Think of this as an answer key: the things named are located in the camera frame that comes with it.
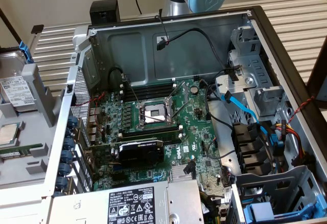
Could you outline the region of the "hard disk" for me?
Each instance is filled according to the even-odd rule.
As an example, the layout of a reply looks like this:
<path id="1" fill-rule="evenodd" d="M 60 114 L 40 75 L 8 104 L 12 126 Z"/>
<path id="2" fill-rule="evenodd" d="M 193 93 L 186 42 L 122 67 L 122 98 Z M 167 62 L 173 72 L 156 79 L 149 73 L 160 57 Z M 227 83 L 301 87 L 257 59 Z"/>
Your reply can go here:
<path id="1" fill-rule="evenodd" d="M 21 75 L 27 63 L 21 49 L 0 48 L 0 97 L 18 113 L 36 110 L 33 94 Z"/>

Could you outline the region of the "blue plastic disk carrier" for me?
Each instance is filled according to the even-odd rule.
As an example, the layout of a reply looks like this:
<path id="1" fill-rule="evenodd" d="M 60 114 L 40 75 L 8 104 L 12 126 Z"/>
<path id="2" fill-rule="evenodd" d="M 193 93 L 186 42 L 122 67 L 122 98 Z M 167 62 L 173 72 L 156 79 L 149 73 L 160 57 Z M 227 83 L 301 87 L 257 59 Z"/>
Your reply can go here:
<path id="1" fill-rule="evenodd" d="M 314 204 L 307 204 L 297 211 L 275 215 L 269 203 L 257 203 L 247 205 L 243 212 L 247 224 L 281 224 L 323 218 L 327 215 L 327 202 L 322 194 L 318 194 Z"/>

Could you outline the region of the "metal socket cover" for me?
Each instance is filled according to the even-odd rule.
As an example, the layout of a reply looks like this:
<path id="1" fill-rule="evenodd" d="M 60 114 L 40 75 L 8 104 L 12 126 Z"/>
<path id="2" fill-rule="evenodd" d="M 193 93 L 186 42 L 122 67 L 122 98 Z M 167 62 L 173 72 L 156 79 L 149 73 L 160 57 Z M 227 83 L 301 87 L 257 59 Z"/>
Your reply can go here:
<path id="1" fill-rule="evenodd" d="M 173 95 L 179 90 L 179 88 L 182 87 L 183 91 L 184 91 L 184 104 L 176 111 L 176 112 L 173 112 L 173 108 L 172 108 L 172 105 L 173 105 Z M 185 81 L 179 83 L 174 89 L 173 91 L 169 94 L 168 97 L 165 97 L 164 98 L 164 102 L 165 102 L 165 105 L 166 105 L 166 111 L 167 111 L 167 116 L 166 116 L 166 121 L 168 123 L 171 123 L 173 118 L 178 115 L 182 109 L 188 104 L 189 102 L 189 91 L 188 91 L 188 88 L 185 84 Z"/>

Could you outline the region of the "thin metal locking lever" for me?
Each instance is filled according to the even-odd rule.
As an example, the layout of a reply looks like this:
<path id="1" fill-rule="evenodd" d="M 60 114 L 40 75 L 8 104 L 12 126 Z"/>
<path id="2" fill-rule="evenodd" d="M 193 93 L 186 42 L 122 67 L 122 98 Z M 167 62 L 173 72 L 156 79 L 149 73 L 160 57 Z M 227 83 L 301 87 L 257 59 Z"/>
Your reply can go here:
<path id="1" fill-rule="evenodd" d="M 129 82 L 127 76 L 126 76 L 124 73 L 122 73 L 122 81 L 123 81 L 123 82 L 126 82 L 126 83 L 128 84 L 128 86 L 129 86 L 129 88 L 131 89 L 131 91 L 132 91 L 132 93 L 133 93 L 133 95 L 134 95 L 134 97 L 135 97 L 137 103 L 140 104 L 139 99 L 138 99 L 138 97 L 137 97 L 137 95 L 136 95 L 136 93 L 135 93 L 135 91 L 134 91 L 134 89 L 133 89 L 131 83 Z"/>
<path id="2" fill-rule="evenodd" d="M 157 117 L 147 116 L 147 115 L 145 115 L 145 114 L 141 114 L 141 116 L 144 116 L 144 117 L 149 118 L 149 119 L 152 119 L 152 120 L 160 121 L 160 122 L 166 122 L 166 120 L 159 119 L 159 118 L 157 118 Z"/>

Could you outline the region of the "black RAM slot bank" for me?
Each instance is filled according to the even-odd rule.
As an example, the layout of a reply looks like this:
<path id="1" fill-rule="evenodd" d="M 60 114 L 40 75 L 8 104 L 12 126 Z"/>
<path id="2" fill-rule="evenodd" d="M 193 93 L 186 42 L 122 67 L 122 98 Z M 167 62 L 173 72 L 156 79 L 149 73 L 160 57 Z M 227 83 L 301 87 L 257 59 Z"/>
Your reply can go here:
<path id="1" fill-rule="evenodd" d="M 126 82 L 122 83 L 123 88 L 118 91 L 118 99 L 124 102 L 136 101 L 131 89 Z M 150 100 L 155 98 L 168 97 L 173 91 L 173 83 L 163 83 L 154 85 L 143 85 L 133 87 L 139 101 Z"/>
<path id="2" fill-rule="evenodd" d="M 170 127 L 157 127 L 152 129 L 137 130 L 134 132 L 122 132 L 118 134 L 118 140 L 121 142 L 140 141 L 155 139 L 163 141 L 165 144 L 178 144 L 183 138 L 183 126 L 177 124 Z"/>

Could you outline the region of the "green motherboard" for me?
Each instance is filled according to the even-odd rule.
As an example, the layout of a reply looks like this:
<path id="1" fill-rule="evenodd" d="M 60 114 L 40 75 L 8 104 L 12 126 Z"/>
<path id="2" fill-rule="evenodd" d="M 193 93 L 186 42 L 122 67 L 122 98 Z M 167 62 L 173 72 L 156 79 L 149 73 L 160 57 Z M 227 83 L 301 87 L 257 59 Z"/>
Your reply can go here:
<path id="1" fill-rule="evenodd" d="M 223 175 L 221 160 L 225 154 L 219 152 L 214 120 L 206 113 L 209 91 L 203 81 L 185 80 L 189 91 L 189 102 L 174 117 L 176 125 L 183 126 L 183 138 L 178 144 L 165 144 L 165 158 L 162 163 L 148 166 L 122 167 L 95 164 L 90 148 L 104 144 L 124 143 L 118 140 L 122 132 L 134 132 L 138 124 L 137 101 L 124 102 L 118 99 L 118 92 L 103 94 L 89 112 L 91 146 L 86 150 L 86 158 L 94 174 L 95 191 L 108 190 L 143 183 L 171 181 L 172 166 L 186 165 L 184 172 L 192 174 L 201 191 L 214 199 L 222 198 L 228 186 L 228 177 Z M 190 88 L 199 89 L 192 95 Z M 173 95 L 173 112 L 184 104 L 182 87 Z"/>

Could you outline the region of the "black graphics card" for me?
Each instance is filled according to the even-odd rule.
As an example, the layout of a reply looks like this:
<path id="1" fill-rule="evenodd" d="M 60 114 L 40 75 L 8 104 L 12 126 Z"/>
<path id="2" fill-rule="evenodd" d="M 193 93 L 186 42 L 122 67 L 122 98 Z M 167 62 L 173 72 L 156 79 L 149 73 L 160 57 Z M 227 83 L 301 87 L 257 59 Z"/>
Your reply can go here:
<path id="1" fill-rule="evenodd" d="M 124 143 L 104 144 L 90 148 L 95 164 L 122 167 L 148 166 L 162 163 L 165 158 L 161 140 L 140 140 Z"/>

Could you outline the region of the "open metal PC case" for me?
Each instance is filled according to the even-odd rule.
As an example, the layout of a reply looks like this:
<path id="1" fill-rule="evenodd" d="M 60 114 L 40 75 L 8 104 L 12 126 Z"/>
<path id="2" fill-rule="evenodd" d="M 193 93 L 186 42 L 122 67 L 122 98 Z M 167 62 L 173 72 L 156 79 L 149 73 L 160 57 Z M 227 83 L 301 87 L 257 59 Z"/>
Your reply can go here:
<path id="1" fill-rule="evenodd" d="M 243 26 L 255 29 L 270 69 L 284 89 L 276 116 L 260 119 L 252 110 L 245 81 L 239 75 L 241 67 L 235 71 L 238 81 L 224 74 L 225 65 L 233 66 L 229 63 L 229 51 L 234 49 L 232 30 Z M 198 186 L 204 224 L 227 224 L 231 187 L 243 174 L 231 137 L 234 123 L 256 126 L 271 157 L 272 171 L 268 175 L 306 166 L 327 199 L 327 122 L 261 7 L 174 17 L 156 15 L 80 27 L 74 49 L 67 55 L 69 67 L 63 84 L 57 88 L 43 81 L 36 55 L 24 45 L 19 49 L 27 64 L 38 66 L 42 82 L 61 99 L 61 107 L 44 181 L 0 190 L 0 224 L 49 224 L 55 197 L 95 191 L 94 174 L 86 158 L 91 146 L 89 112 L 103 94 L 123 88 L 122 73 L 132 87 L 192 79 L 203 81 L 209 91 L 206 113 L 214 120 L 219 152 L 225 154 L 221 163 L 228 186 L 218 199 Z M 76 127 L 67 126 L 69 116 L 78 118 Z M 70 150 L 73 160 L 71 172 L 65 176 L 67 188 L 56 191 L 64 138 L 75 142 Z"/>

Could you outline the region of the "silver chipset heatsink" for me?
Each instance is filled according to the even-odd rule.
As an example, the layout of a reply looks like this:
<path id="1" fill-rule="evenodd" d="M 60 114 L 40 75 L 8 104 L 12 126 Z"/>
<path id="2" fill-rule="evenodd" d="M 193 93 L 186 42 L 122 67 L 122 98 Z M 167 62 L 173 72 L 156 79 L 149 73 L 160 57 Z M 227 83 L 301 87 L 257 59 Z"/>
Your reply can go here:
<path id="1" fill-rule="evenodd" d="M 185 173 L 186 165 L 172 166 L 171 168 L 171 181 L 172 182 L 184 182 L 192 180 L 192 174 Z"/>

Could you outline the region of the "metal drive cage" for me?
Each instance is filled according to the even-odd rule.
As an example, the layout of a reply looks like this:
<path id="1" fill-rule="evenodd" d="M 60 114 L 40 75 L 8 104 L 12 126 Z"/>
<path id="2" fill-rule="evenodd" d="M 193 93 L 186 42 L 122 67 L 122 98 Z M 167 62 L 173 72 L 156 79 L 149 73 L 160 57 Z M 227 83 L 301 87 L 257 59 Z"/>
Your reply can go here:
<path id="1" fill-rule="evenodd" d="M 269 59 L 252 26 L 232 30 L 229 63 L 240 66 L 253 111 L 260 119 L 276 116 L 281 110 L 284 89 L 270 69 Z"/>

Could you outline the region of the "black box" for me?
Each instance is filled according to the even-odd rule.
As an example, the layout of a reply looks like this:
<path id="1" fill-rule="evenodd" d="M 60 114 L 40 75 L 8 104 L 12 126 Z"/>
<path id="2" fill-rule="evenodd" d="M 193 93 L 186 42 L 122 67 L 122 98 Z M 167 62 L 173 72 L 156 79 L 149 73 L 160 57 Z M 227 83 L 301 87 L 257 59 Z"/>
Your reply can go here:
<path id="1" fill-rule="evenodd" d="M 94 1 L 91 4 L 89 14 L 92 25 L 119 23 L 121 21 L 118 0 Z"/>

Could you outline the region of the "green RAM stick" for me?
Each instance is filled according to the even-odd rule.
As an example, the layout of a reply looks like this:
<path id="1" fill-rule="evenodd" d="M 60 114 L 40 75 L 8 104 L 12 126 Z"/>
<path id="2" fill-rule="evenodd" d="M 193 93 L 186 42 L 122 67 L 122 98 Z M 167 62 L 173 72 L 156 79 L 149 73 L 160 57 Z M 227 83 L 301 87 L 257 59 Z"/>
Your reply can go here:
<path id="1" fill-rule="evenodd" d="M 42 147 L 41 143 L 33 144 L 28 146 L 19 146 L 12 147 L 7 149 L 0 149 L 0 158 L 2 159 L 11 159 L 11 158 L 20 158 L 31 155 L 30 150 L 34 148 Z"/>

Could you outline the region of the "brown wooden furniture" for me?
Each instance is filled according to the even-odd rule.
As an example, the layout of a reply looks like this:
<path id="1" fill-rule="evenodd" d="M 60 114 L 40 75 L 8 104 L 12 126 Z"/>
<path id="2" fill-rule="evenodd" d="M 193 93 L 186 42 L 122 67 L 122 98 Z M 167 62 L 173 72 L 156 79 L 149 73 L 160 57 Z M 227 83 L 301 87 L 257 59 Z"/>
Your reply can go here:
<path id="1" fill-rule="evenodd" d="M 327 102 L 327 36 L 307 81 L 307 90 L 317 101 Z"/>

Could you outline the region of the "silver CPU chip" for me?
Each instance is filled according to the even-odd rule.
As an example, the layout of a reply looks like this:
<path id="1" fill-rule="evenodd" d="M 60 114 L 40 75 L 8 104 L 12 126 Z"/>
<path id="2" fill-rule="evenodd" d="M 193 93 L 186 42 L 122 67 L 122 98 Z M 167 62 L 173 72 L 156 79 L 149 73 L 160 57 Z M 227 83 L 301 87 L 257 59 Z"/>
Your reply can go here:
<path id="1" fill-rule="evenodd" d="M 19 145 L 18 129 L 19 123 L 6 124 L 0 127 L 0 149 Z"/>

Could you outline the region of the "black ribbed plastic bracket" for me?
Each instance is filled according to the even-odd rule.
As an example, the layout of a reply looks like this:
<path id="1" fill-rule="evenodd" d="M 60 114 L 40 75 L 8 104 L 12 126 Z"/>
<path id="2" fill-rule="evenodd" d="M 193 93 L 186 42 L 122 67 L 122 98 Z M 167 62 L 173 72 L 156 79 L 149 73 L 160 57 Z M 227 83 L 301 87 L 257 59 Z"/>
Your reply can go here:
<path id="1" fill-rule="evenodd" d="M 241 172 L 258 176 L 272 171 L 271 157 L 266 144 L 254 124 L 234 123 L 231 134 Z"/>

